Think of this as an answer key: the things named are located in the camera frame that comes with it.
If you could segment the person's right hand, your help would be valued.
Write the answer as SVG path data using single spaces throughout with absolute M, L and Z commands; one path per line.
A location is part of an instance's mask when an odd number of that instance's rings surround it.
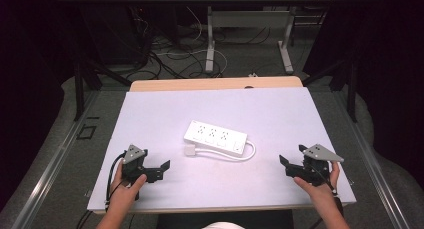
M 337 207 L 333 191 L 337 189 L 340 169 L 336 161 L 331 162 L 331 167 L 332 170 L 329 177 L 331 187 L 327 184 L 315 187 L 299 177 L 294 178 L 294 182 L 310 196 L 310 199 L 316 208 L 323 207 L 324 209 L 329 209 L 330 207 Z

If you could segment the black metal stand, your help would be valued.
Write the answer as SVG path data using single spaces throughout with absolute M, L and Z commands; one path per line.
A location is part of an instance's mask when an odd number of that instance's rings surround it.
M 78 121 L 85 111 L 84 84 L 87 84 L 91 90 L 100 90 L 103 86 L 98 77 L 98 73 L 121 83 L 124 86 L 130 86 L 131 81 L 125 79 L 108 69 L 106 66 L 95 62 L 92 59 L 80 59 L 74 62 L 74 79 L 75 79 L 75 99 L 76 114 L 75 121 Z
M 312 82 L 321 79 L 327 74 L 334 73 L 333 79 L 331 80 L 329 87 L 331 91 L 341 91 L 345 84 L 348 85 L 347 99 L 346 99 L 346 111 L 351 120 L 356 123 L 356 89 L 358 80 L 358 68 L 357 63 L 353 60 L 342 59 L 338 60 L 315 75 L 309 76 L 302 81 L 304 86 L 308 86 Z

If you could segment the person's left hand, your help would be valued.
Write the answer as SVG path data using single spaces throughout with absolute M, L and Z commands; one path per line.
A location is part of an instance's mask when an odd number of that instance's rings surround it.
M 137 193 L 147 181 L 147 176 L 142 174 L 134 183 L 127 187 L 122 179 L 122 162 L 119 162 L 115 177 L 111 184 L 112 194 L 110 196 L 109 209 L 123 209 L 128 210 L 133 202 Z

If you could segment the white power strip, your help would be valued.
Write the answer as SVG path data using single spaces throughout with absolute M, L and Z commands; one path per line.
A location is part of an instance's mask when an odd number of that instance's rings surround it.
M 207 149 L 241 158 L 244 154 L 247 135 L 193 120 L 185 132 L 184 139 Z

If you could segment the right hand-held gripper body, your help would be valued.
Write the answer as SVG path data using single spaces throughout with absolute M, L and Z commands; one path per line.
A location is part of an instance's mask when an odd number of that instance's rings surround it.
M 302 164 L 295 165 L 289 162 L 289 168 L 285 170 L 286 175 L 292 178 L 299 177 L 313 186 L 320 186 L 329 182 L 329 163 L 331 161 L 344 161 L 341 156 L 320 144 L 308 147 L 302 154 Z

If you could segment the aluminium floor rail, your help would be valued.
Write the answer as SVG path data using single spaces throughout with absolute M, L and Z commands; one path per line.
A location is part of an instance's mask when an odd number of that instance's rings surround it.
M 24 178 L 19 209 L 9 229 L 82 229 L 91 213 L 88 199 L 99 159 L 95 153 L 101 118 L 94 111 L 100 94 L 89 92 L 86 111 L 74 120 L 66 109 Z
M 353 137 L 359 147 L 359 154 L 361 155 L 362 161 L 367 169 L 371 181 L 373 182 L 374 188 L 376 189 L 380 201 L 382 202 L 394 229 L 410 229 L 409 223 L 403 215 L 394 194 L 382 173 L 381 166 L 378 163 L 370 144 L 366 141 L 358 124 L 355 123 L 348 114 L 344 94 L 342 92 L 333 92 L 333 97 L 335 98 L 342 116 L 347 121 L 348 127 L 353 133 Z

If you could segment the person's white clothing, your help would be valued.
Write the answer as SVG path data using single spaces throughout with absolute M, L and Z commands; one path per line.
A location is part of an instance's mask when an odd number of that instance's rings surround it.
M 245 229 L 245 228 L 232 222 L 214 222 L 201 229 Z

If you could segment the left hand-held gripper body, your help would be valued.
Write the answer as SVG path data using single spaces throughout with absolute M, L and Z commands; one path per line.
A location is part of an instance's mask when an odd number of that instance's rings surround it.
M 147 183 L 162 180 L 164 172 L 160 170 L 160 167 L 146 168 L 144 166 L 145 158 L 144 149 L 130 145 L 123 158 L 122 178 L 134 183 L 139 176 L 145 174 L 147 176 Z

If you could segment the white desk with metal legs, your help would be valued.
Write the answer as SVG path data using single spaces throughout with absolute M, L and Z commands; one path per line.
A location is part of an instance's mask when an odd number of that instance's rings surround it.
M 215 6 L 207 7 L 207 38 L 208 47 L 206 52 L 205 71 L 210 73 L 214 69 L 214 55 L 217 52 L 215 49 L 215 39 L 213 37 L 215 28 L 282 28 L 284 37 L 278 42 L 278 47 L 283 62 L 284 71 L 291 75 L 293 63 L 288 53 L 288 44 L 294 27 L 296 15 L 295 6 L 286 6 L 285 10 L 245 10 L 231 9 L 222 11 Z

